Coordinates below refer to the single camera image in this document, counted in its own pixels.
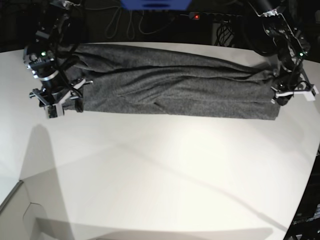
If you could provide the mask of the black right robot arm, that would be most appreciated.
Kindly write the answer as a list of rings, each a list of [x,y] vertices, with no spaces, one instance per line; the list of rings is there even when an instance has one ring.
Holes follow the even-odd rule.
[[[63,116],[63,105],[68,100],[74,102],[78,113],[84,110],[83,87],[89,82],[66,76],[66,70],[80,61],[74,54],[79,44],[67,51],[59,50],[73,10],[79,11],[81,23],[85,24],[85,1],[50,0],[40,14],[34,41],[23,50],[23,63],[41,83],[41,88],[33,89],[28,96],[39,101],[48,118]]]

